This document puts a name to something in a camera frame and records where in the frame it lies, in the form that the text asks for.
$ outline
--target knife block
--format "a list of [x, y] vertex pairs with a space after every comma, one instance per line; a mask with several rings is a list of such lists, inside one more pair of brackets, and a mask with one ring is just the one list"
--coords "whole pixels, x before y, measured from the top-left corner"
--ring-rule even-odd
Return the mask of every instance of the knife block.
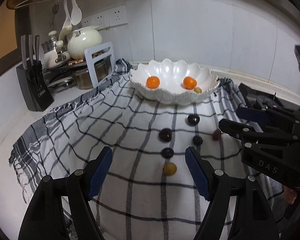
[[34, 65], [31, 66], [28, 60], [27, 67], [28, 69], [25, 70], [22, 64], [17, 66], [17, 76], [23, 98], [30, 111], [43, 112], [54, 100], [44, 82], [42, 64], [34, 60]]

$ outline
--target ceramic pot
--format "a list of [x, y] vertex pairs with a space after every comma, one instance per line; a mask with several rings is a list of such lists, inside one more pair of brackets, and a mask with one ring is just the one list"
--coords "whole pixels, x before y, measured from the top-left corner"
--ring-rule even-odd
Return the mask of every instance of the ceramic pot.
[[84, 51], [102, 43], [99, 26], [88, 26], [68, 34], [68, 52], [74, 59], [85, 58]]

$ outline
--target kitchen knife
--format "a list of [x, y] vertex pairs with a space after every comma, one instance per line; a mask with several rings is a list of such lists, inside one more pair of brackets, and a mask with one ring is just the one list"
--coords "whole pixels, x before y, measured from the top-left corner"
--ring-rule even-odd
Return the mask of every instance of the kitchen knife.
[[22, 59], [23, 68], [27, 70], [28, 66], [27, 66], [27, 52], [26, 52], [26, 35], [21, 36], [21, 59]]
[[33, 40], [32, 34], [29, 34], [29, 59], [31, 62], [31, 66], [33, 66]]
[[34, 53], [35, 53], [35, 60], [39, 61], [39, 47], [40, 47], [40, 35], [35, 36], [35, 45], [34, 45]]

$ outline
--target white tiled wall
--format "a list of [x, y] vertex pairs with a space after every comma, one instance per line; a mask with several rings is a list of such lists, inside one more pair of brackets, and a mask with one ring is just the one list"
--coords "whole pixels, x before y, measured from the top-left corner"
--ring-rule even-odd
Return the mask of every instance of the white tiled wall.
[[[295, 44], [300, 44], [300, 28], [264, 0], [77, 0], [77, 3], [83, 17], [126, 5], [128, 24], [100, 31], [104, 42], [113, 43], [116, 58], [124, 57], [135, 63], [184, 59], [256, 76], [300, 94], [294, 55]], [[63, 23], [62, 4], [60, 11], [58, 26]], [[42, 20], [33, 22], [37, 31], [48, 29]]]

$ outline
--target pot lid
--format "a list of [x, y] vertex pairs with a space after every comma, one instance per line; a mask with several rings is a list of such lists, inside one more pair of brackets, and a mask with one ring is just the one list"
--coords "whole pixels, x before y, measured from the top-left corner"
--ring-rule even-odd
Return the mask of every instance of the pot lid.
[[47, 44], [47, 43], [50, 43], [51, 41], [58, 41], [59, 40], [59, 37], [57, 36], [57, 31], [51, 31], [51, 32], [49, 32], [48, 35], [49, 35], [50, 39], [45, 41], [44, 43], [42, 43], [41, 44], [42, 46]]
[[83, 28], [74, 30], [74, 31], [72, 31], [72, 33], [86, 31], [86, 30], [89, 30], [89, 29], [95, 29], [95, 30], [97, 30], [99, 28], [100, 28], [100, 26], [87, 26], [87, 27], [83, 27]]
[[75, 81], [73, 77], [65, 77], [65, 78], [59, 79], [55, 82], [50, 83], [48, 85], [48, 87], [63, 86], [71, 81]]

